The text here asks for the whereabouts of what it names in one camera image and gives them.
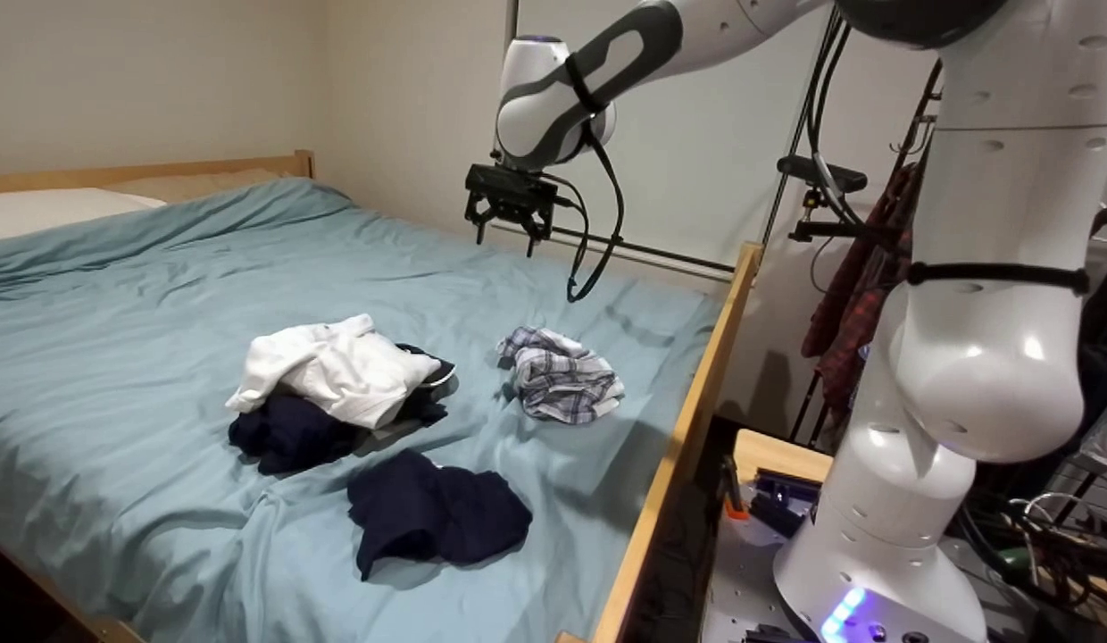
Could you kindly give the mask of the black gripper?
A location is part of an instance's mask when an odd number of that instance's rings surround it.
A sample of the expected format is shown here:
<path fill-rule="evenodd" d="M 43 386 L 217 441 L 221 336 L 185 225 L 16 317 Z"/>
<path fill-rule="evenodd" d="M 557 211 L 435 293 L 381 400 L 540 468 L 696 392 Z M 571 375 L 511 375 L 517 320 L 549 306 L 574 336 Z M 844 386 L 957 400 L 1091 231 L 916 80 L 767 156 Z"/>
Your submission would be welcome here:
<path fill-rule="evenodd" d="M 477 225 L 477 247 L 486 244 L 486 225 L 504 217 L 525 228 L 525 256 L 536 256 L 536 247 L 554 228 L 557 191 L 549 181 L 507 164 L 473 164 L 465 191 L 465 217 Z"/>

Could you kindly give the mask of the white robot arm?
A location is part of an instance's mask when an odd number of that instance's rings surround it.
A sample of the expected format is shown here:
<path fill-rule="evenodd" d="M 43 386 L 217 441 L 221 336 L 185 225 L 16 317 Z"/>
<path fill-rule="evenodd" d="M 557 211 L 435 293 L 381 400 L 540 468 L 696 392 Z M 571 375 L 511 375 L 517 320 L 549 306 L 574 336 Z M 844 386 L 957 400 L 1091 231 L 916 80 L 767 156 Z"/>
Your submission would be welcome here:
<path fill-rule="evenodd" d="M 494 142 L 517 170 L 565 164 L 623 93 L 738 57 L 821 5 L 871 41 L 934 50 L 944 105 L 906 275 L 887 295 L 821 498 L 771 579 L 819 643 L 987 643 L 978 593 L 938 536 L 978 464 L 1036 462 L 1081 423 L 1107 0 L 638 0 L 582 48 L 511 41 Z"/>

